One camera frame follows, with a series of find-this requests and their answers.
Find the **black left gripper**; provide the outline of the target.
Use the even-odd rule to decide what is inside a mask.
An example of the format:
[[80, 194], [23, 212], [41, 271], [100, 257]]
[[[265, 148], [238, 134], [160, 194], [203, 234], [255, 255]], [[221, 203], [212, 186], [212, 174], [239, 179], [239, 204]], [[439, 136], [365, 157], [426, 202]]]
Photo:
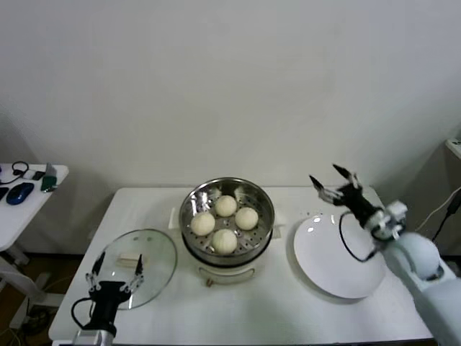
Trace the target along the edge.
[[87, 330], [116, 330], [115, 317], [120, 304], [131, 297], [144, 281], [143, 255], [139, 255], [135, 267], [135, 275], [129, 283], [122, 281], [98, 281], [98, 275], [104, 261], [105, 252], [95, 260], [91, 272], [85, 274], [89, 286], [90, 298], [94, 302], [90, 322], [85, 325]]

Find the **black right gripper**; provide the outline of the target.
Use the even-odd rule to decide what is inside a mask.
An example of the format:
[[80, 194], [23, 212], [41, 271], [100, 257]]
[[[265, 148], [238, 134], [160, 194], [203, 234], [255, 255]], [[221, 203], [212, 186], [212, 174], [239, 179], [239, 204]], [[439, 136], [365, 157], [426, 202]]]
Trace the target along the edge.
[[332, 166], [349, 184], [343, 185], [338, 190], [330, 190], [325, 188], [314, 176], [309, 175], [319, 198], [331, 205], [347, 207], [359, 221], [360, 226], [365, 226], [377, 212], [377, 207], [364, 197], [363, 187], [356, 173], [337, 164], [332, 164]]

